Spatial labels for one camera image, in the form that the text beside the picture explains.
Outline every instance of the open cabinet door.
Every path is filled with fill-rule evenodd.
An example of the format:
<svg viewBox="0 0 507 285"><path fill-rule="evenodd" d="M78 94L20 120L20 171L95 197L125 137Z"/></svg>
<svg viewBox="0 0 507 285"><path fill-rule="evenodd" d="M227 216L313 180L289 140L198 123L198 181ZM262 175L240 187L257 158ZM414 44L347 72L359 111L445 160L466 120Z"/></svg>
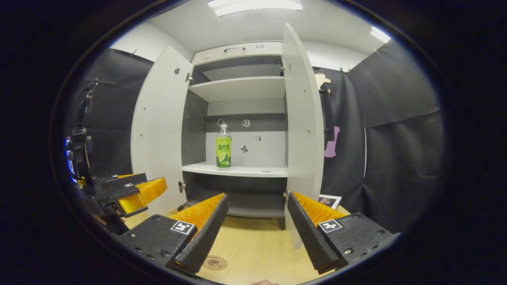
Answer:
<svg viewBox="0 0 507 285"><path fill-rule="evenodd" d="M282 44L287 94L287 191L318 200L324 165L324 126L317 81L310 59L294 29L285 24ZM286 227L294 247L302 242L285 205Z"/></svg>
<svg viewBox="0 0 507 285"><path fill-rule="evenodd" d="M194 66L171 46L153 64L141 87L132 120L130 152L134 173L148 180L165 177L167 190L148 204L148 214L164 215L186 203L182 173L183 109Z"/></svg>

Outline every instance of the green tea bottle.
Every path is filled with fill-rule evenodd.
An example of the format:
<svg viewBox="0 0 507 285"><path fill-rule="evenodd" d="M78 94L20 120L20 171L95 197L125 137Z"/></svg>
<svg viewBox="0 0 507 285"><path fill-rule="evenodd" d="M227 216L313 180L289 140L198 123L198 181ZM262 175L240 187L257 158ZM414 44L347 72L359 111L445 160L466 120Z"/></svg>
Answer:
<svg viewBox="0 0 507 285"><path fill-rule="evenodd" d="M216 166L231 167L231 134L227 124L220 125L220 132L216 135Z"/></svg>

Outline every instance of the white cabinet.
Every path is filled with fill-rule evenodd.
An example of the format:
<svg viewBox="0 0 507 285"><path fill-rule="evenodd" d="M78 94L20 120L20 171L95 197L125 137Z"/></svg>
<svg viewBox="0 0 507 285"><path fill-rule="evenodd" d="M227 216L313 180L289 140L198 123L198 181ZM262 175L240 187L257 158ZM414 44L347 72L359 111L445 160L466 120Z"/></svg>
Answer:
<svg viewBox="0 0 507 285"><path fill-rule="evenodd" d="M228 169L214 165L220 118L231 121L236 152ZM218 47L196 53L192 64L168 47L139 94L131 141L133 170L166 177L168 190L149 205L150 213L163 215L225 188L235 191L230 215L283 219L286 189L317 199L322 110L298 36L286 24L283 42Z"/></svg>

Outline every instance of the bottle label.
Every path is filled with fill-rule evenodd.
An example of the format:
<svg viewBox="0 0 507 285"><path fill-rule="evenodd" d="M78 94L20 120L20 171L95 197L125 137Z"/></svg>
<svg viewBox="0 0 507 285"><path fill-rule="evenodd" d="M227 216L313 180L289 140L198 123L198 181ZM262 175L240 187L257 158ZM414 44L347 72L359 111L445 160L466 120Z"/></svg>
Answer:
<svg viewBox="0 0 507 285"><path fill-rule="evenodd" d="M217 167L231 167L231 138L216 138L216 165Z"/></svg>

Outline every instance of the black curtain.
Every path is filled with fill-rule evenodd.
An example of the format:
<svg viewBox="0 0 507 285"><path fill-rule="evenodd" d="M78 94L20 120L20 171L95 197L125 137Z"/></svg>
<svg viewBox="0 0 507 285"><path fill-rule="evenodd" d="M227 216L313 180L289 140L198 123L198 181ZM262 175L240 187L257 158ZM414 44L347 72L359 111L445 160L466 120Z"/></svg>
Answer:
<svg viewBox="0 0 507 285"><path fill-rule="evenodd" d="M348 73L314 71L331 79L340 127L337 155L324 159L321 193L343 196L350 212L406 232L436 192L441 169L442 119L430 81L393 41Z"/></svg>
<svg viewBox="0 0 507 285"><path fill-rule="evenodd" d="M87 134L92 136L90 158L92 175L130 174L130 129L132 117L144 79L153 62L129 53L107 49L90 65L73 94L74 104L68 114L66 133L77 124L81 91L98 78L92 108L84 117Z"/></svg>

